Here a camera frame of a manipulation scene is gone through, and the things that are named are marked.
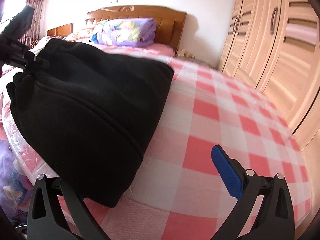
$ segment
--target purple fabric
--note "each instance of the purple fabric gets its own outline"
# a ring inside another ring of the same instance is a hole
[[[32,189],[8,140],[0,140],[0,205],[9,219],[20,223],[27,221]]]
[[[91,40],[98,44],[145,47],[156,36],[153,18],[115,19],[97,25]]]

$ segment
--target wardrobe door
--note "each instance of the wardrobe door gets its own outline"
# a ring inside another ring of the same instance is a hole
[[[320,86],[319,19],[307,0],[282,0],[274,49],[257,88],[282,113],[292,132]]]
[[[240,12],[240,21],[236,25],[235,37],[223,68],[223,73],[234,76],[239,66],[241,57],[252,27],[252,19],[255,12],[256,0],[243,0]]]
[[[241,11],[241,7],[242,7],[242,2],[243,0],[235,0],[235,6],[233,9],[233,13],[232,13],[232,18],[231,18],[231,22],[230,22],[230,26],[229,26],[229,30],[228,30],[228,34],[226,37],[226,42],[224,44],[222,53],[221,53],[221,57],[218,63],[218,70],[222,70],[225,63],[226,63],[226,59],[227,56],[230,52],[230,48],[233,42],[233,39],[235,37],[235,30],[236,30],[236,24],[239,20],[239,15],[240,15],[240,11]]]
[[[279,25],[281,0],[257,0],[252,28],[235,78],[254,88],[266,68]],[[241,17],[240,26],[249,23]]]

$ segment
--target curtain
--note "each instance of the curtain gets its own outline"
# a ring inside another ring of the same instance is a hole
[[[20,39],[20,42],[31,48],[31,44],[40,39],[40,20],[44,0],[26,0],[26,5],[35,9],[31,28]]]

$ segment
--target folded black clothing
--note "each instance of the folded black clothing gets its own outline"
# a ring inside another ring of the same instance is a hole
[[[7,85],[25,140],[78,193],[116,206],[141,165],[174,71],[165,63],[52,39]]]

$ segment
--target pink sheet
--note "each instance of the pink sheet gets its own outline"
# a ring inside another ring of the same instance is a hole
[[[236,204],[212,164],[215,144],[245,169],[262,176],[284,174],[296,226],[310,212],[303,157],[284,119],[264,95],[206,66],[144,49],[95,46],[107,53],[160,60],[175,70],[159,125],[130,188],[115,208],[86,200],[109,237],[210,239]],[[57,176],[17,130],[6,91],[2,111],[12,150],[30,181],[40,173]],[[258,198],[242,234],[250,230],[261,201]]]

